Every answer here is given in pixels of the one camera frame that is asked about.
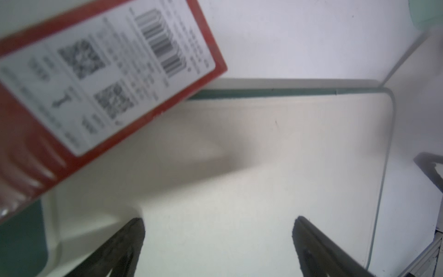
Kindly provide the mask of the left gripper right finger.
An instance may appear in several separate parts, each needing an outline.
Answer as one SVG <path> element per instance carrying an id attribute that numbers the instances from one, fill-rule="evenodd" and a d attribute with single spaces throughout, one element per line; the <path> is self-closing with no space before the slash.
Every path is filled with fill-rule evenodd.
<path id="1" fill-rule="evenodd" d="M 305 277 L 372 276 L 305 217 L 295 220 L 292 238 Z"/>

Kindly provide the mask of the red rectangular box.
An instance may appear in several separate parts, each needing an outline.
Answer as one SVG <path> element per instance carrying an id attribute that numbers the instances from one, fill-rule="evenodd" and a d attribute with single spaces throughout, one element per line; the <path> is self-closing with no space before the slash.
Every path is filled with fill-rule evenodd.
<path id="1" fill-rule="evenodd" d="M 226 71 L 197 1 L 90 1 L 1 38 L 1 220 Z"/>

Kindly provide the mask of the beige green-rimmed cutting board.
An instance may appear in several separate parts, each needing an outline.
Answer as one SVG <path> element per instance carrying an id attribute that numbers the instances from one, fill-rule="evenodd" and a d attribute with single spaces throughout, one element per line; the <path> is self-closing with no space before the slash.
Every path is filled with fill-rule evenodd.
<path id="1" fill-rule="evenodd" d="M 202 91 L 1 226 L 3 277 L 61 277 L 133 218 L 138 277 L 299 277 L 297 217 L 368 268 L 393 94 Z"/>

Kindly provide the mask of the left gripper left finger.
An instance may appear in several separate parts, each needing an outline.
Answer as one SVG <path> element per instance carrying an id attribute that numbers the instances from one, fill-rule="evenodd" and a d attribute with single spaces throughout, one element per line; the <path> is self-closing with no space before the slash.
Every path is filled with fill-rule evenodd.
<path id="1" fill-rule="evenodd" d="M 67 276 L 133 277 L 144 239 L 144 221 L 133 218 Z"/>

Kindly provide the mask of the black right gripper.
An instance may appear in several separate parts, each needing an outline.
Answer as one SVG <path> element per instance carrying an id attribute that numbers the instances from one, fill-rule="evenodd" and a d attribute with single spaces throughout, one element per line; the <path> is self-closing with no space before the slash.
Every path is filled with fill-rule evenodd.
<path id="1" fill-rule="evenodd" d="M 428 179 L 443 192 L 443 178 L 436 170 L 436 165 L 443 163 L 443 156 L 429 152 L 421 152 L 414 159 L 414 163 L 428 177 Z"/>

